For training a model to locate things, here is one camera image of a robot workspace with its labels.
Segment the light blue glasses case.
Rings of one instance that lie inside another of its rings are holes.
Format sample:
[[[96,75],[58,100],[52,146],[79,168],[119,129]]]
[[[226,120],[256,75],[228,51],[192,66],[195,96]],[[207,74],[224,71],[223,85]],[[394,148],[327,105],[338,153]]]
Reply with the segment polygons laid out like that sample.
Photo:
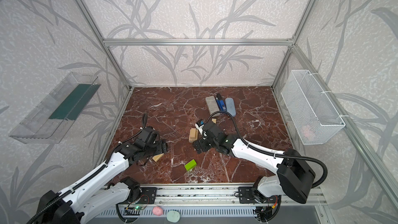
[[[225,100],[227,112],[232,116],[236,116],[236,108],[235,108],[235,103],[234,100],[231,97],[226,98]]]

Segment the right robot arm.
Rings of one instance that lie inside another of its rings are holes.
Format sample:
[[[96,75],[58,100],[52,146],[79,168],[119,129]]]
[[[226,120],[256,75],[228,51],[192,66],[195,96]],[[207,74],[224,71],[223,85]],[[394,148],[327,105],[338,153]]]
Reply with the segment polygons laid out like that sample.
[[[253,144],[238,134],[225,134],[212,121],[205,123],[200,120],[195,127],[202,136],[193,142],[198,154],[213,148],[226,156],[250,161],[274,174],[258,177],[250,189],[249,200],[264,203],[273,196],[286,195],[297,203],[307,202],[316,174],[296,150],[283,152]]]

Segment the pink object in basket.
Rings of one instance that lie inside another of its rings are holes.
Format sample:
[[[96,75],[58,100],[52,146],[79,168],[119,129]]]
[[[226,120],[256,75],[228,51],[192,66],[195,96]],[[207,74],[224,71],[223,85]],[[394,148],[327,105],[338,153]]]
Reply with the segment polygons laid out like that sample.
[[[309,125],[303,126],[301,132],[309,142],[313,142],[315,140],[316,135],[312,130],[311,126]]]

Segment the aluminium mounting rail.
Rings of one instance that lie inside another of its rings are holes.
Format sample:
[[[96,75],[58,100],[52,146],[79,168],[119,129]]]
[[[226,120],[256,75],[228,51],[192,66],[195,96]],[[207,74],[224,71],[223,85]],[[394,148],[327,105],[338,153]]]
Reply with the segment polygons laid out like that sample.
[[[145,194],[154,198],[149,206],[239,206],[239,187],[252,187],[253,183],[210,183],[210,184],[143,184],[145,188],[156,188],[156,193]],[[320,187],[310,191],[306,204],[300,204],[282,195],[282,206],[327,205]]]

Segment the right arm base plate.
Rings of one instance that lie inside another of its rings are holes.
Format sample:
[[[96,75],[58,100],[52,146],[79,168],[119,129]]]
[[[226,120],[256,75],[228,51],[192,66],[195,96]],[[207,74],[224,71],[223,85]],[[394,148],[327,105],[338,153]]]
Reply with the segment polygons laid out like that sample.
[[[240,204],[277,204],[280,198],[280,196],[266,197],[252,187],[238,187],[234,196],[239,198]]]

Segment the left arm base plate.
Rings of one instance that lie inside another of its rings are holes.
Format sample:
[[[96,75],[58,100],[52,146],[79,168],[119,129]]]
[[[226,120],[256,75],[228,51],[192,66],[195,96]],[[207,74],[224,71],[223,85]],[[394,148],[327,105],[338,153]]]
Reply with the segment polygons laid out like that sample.
[[[140,191],[134,191],[123,204],[154,204],[157,194],[157,187],[143,187]]]

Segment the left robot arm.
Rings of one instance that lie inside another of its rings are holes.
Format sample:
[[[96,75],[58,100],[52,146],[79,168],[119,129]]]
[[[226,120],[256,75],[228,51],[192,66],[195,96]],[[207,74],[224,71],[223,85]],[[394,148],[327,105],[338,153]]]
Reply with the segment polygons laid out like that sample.
[[[167,153],[167,142],[152,127],[142,128],[135,140],[118,144],[97,168],[70,186],[44,194],[30,224],[85,224],[113,205],[139,201],[144,195],[136,180],[126,177],[106,190],[101,188],[139,161]]]

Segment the pale green putty blob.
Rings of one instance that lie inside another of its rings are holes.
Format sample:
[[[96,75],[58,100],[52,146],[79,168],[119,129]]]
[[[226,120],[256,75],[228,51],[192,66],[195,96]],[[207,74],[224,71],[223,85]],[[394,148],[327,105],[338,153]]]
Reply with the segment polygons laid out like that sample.
[[[170,223],[177,223],[180,220],[180,213],[178,211],[175,210],[170,210],[168,211],[167,215],[166,215],[166,219],[168,222]]]

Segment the clear plastic wall tray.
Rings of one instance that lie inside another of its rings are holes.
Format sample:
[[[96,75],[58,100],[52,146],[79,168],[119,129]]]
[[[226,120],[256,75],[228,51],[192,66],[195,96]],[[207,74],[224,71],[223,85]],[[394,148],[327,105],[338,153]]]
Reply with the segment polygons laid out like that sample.
[[[70,72],[9,134],[24,144],[58,144],[101,86],[98,76]]]

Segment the pink putty blob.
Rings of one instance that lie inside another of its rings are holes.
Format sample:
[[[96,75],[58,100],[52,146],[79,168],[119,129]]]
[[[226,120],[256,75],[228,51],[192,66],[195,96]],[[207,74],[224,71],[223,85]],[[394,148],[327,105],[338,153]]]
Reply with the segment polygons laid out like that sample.
[[[155,206],[155,207],[152,209],[152,213],[153,213],[153,215],[155,215],[155,216],[162,216],[162,215],[164,214],[164,209],[161,208],[161,207],[159,207],[159,206]]]

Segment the green block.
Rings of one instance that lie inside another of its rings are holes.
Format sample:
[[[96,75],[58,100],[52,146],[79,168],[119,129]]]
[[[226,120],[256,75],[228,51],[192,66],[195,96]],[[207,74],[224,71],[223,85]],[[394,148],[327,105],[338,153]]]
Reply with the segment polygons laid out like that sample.
[[[194,169],[197,166],[197,162],[192,159],[191,161],[189,161],[187,164],[184,165],[184,168],[186,169],[187,172],[191,171],[192,169]]]

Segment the grey glasses case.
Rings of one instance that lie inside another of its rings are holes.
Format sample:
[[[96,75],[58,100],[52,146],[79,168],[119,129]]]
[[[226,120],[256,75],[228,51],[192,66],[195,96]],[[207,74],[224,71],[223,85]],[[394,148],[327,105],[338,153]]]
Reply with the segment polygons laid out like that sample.
[[[216,98],[214,96],[208,96],[205,98],[205,102],[210,114],[214,114],[215,112],[220,111],[220,108],[217,104]]]

